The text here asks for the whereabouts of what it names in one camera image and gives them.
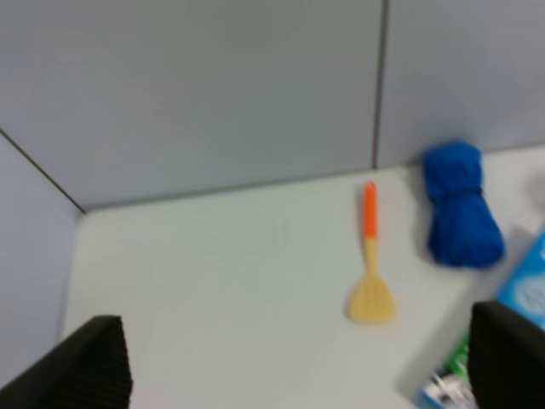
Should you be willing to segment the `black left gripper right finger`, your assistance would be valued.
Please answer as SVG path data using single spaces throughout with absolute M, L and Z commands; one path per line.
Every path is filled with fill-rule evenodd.
M 544 330 L 499 302 L 475 303 L 468 375 L 480 408 L 543 408 Z

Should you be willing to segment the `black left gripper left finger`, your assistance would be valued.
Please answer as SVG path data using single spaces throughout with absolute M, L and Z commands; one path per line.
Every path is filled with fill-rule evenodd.
M 128 408 L 132 390 L 122 319 L 100 315 L 1 388 L 1 407 Z

